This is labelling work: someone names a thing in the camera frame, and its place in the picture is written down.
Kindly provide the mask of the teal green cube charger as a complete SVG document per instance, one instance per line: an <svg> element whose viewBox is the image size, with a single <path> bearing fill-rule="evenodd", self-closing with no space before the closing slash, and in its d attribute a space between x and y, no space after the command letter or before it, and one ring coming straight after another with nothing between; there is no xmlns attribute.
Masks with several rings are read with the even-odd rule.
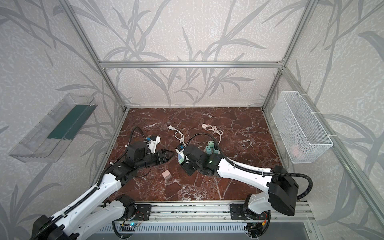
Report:
<svg viewBox="0 0 384 240"><path fill-rule="evenodd" d="M211 147L210 147L210 146L206 146L206 148L205 148L205 152L206 152L208 155L210 155L210 154L212 153L212 149L211 149Z"/></svg>

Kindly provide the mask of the light green cube charger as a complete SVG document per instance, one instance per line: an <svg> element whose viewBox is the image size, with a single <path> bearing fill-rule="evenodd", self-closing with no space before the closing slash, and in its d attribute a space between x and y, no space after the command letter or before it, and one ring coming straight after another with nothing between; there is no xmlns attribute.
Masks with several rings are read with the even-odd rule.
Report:
<svg viewBox="0 0 384 240"><path fill-rule="evenodd" d="M209 146L211 149L214 149L214 148L215 148L215 143L214 143L214 141L209 141L209 142L208 142L208 146Z"/></svg>

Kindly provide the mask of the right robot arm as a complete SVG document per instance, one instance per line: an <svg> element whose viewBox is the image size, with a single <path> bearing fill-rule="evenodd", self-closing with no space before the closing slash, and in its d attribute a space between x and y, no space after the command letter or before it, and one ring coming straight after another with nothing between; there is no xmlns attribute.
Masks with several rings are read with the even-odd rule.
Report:
<svg viewBox="0 0 384 240"><path fill-rule="evenodd" d="M294 216L296 202L313 189L309 176L289 173L281 166L257 168L226 159L222 154L208 155L194 145L180 144L176 151L179 164L189 176L199 172L205 176L236 180L261 190L259 194L248 195L245 200L243 209L248 218L271 210Z"/></svg>

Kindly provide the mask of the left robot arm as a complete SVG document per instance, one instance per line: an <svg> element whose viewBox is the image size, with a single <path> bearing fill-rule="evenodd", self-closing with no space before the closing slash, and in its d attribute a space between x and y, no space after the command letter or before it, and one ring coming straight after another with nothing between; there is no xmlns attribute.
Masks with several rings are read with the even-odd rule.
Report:
<svg viewBox="0 0 384 240"><path fill-rule="evenodd" d="M175 152L157 150L157 140L147 139L126 146L123 155L105 169L95 185L51 217L45 215L33 224L33 240L85 240L109 222L135 218L140 211L131 197L121 195L93 211L113 193L135 178L141 169L167 163Z"/></svg>

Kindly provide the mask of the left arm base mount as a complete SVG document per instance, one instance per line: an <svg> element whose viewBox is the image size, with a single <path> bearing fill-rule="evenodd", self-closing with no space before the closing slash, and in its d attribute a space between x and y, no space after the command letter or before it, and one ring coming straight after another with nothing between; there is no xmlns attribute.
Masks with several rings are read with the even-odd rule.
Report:
<svg viewBox="0 0 384 240"><path fill-rule="evenodd" d="M123 214L123 216L117 221L148 221L150 219L150 214L152 210L152 205L150 204L139 204L135 205L135 209L129 208Z"/></svg>

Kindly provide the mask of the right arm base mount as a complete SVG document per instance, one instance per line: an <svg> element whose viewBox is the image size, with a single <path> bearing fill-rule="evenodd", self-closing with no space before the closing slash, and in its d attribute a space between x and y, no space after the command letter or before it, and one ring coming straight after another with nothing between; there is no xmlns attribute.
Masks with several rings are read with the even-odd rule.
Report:
<svg viewBox="0 0 384 240"><path fill-rule="evenodd" d="M244 204L230 204L231 220L256 220L256 221L269 221L271 219L268 212L255 214L254 212L246 209Z"/></svg>

